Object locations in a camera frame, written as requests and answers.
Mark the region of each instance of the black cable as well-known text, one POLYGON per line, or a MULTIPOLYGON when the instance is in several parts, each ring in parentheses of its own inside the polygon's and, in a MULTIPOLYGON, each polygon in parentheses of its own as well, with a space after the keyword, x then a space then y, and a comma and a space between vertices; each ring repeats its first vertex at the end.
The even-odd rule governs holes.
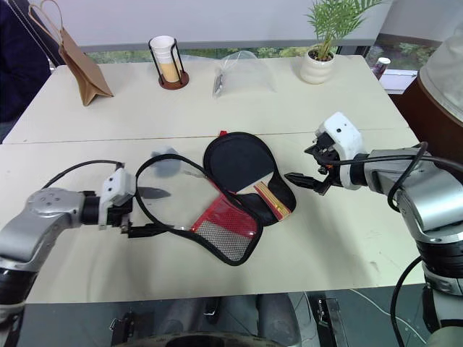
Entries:
POLYGON ((397 339, 397 343, 399 344, 399 347, 405 347, 405 344, 404 344, 404 340, 402 340, 402 336, 400 335, 399 326, 397 325, 397 318, 396 318, 397 299, 399 297, 399 291, 400 291, 400 288, 402 287, 402 284, 405 281, 405 278, 408 276, 410 271, 412 271, 413 268, 417 266, 420 262, 421 262, 421 257, 418 257, 415 260, 413 260, 410 265, 407 266, 405 271, 400 275, 400 278, 397 281, 397 284, 394 288, 394 292, 392 293, 391 309, 389 311, 391 313, 392 328, 394 329, 394 334, 396 335, 396 339, 397 339))
MULTIPOLYGON (((317 153, 313 153, 313 156, 319 162, 319 164, 323 165, 332 165, 332 166, 342 166, 342 165, 352 165, 352 164, 360 164, 360 163, 375 163, 378 161, 393 161, 393 160, 410 160, 413 159, 416 155, 413 154, 402 154, 402 155, 384 155, 380 157, 368 157, 368 158, 358 158, 358 159, 351 159, 351 160, 329 160, 321 157, 317 153)), ((452 161, 445 158, 433 157, 432 155, 424 155, 421 157, 423 161, 432 161, 434 163, 439 163, 450 168, 454 168, 455 170, 463 172, 463 165, 457 163, 456 161, 452 161)))
POLYGON ((424 156, 427 149, 428 149, 428 143, 420 142, 420 149, 418 150, 417 154, 415 155, 413 160, 410 162, 410 164, 407 166, 407 168, 402 173, 402 175, 400 175, 399 179, 397 179, 396 183, 394 183, 392 188, 389 190, 388 205, 394 211, 400 212, 399 208, 396 205, 394 205, 394 195, 397 193, 397 190, 399 190, 400 186, 404 183, 404 181, 407 179, 410 173, 415 169, 416 165, 421 160, 421 158, 424 156))
POLYGON ((104 160, 104 159, 101 159, 101 160, 89 160, 89 161, 84 161, 83 163, 79 163, 79 164, 76 164, 74 166, 71 166, 70 168, 67 168, 66 170, 58 173, 54 178, 52 178, 50 181, 47 182, 47 184, 45 184, 42 189, 45 189, 45 188, 48 188, 49 186, 51 186, 53 183, 55 183, 56 181, 58 181, 59 179, 61 179, 64 175, 68 174, 69 172, 75 170, 76 168, 81 168, 82 166, 86 166, 86 165, 90 165, 90 164, 99 164, 99 163, 103 163, 103 164, 114 164, 116 165, 116 168, 123 168, 124 167, 124 164, 119 162, 119 161, 115 161, 115 160, 104 160))

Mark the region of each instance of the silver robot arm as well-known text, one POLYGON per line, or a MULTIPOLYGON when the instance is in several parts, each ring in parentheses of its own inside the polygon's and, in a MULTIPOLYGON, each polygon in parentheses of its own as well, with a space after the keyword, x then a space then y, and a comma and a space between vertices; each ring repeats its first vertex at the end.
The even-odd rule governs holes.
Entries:
POLYGON ((118 168, 103 183, 100 197, 45 188, 27 199, 22 212, 0 230, 0 346, 14 335, 11 329, 61 232, 82 224, 127 230, 134 193, 135 177, 118 168))
POLYGON ((285 177, 299 187, 324 195, 331 186, 346 189, 369 187, 390 195, 415 239, 422 257, 427 293, 423 294, 425 323, 433 332, 445 326, 463 325, 463 185, 427 157, 396 190, 396 182, 409 167, 418 149, 374 150, 366 153, 361 134, 342 113, 335 113, 316 132, 315 144, 305 152, 327 175, 318 181, 301 173, 285 177), (375 161, 384 156, 406 160, 375 161))

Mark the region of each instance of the paper bag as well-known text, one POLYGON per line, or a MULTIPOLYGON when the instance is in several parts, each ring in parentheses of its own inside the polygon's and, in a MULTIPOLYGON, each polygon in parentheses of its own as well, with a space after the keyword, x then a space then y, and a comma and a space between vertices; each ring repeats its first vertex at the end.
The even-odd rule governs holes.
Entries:
POLYGON ((59 6, 54 0, 42 0, 40 6, 34 4, 29 5, 29 17, 59 44, 59 55, 66 62, 66 65, 77 80, 83 105, 87 106, 97 95, 113 96, 98 65, 80 50, 64 29, 61 11, 59 10, 59 16, 61 18, 59 29, 43 11, 43 4, 47 1, 53 2, 59 10, 59 6), (46 18, 51 29, 54 31, 54 35, 34 17, 32 9, 37 13, 40 12, 43 17, 46 18))

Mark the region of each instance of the table tennis paddle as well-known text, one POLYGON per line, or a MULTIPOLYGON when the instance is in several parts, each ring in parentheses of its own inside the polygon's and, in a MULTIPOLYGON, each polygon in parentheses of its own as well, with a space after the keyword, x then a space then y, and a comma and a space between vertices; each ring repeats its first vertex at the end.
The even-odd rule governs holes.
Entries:
POLYGON ((257 193, 266 202, 267 206, 271 209, 273 215, 278 220, 283 220, 291 214, 287 208, 268 188, 268 183, 273 176, 273 172, 265 175, 261 179, 251 183, 249 186, 241 189, 237 194, 252 194, 257 193))
POLYGON ((224 188, 237 194, 258 194, 277 220, 291 210, 268 188, 276 164, 267 150, 254 140, 231 140, 214 150, 211 156, 213 175, 224 188))

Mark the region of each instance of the white flower pot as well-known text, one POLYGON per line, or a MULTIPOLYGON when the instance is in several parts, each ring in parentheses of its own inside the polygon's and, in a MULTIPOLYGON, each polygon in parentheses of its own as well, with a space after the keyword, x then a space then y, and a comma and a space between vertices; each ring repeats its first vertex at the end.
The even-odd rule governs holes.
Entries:
POLYGON ((325 82, 331 76, 333 72, 334 61, 336 56, 333 56, 330 61, 317 61, 309 57, 307 52, 302 58, 301 65, 301 78, 313 85, 318 85, 325 82))

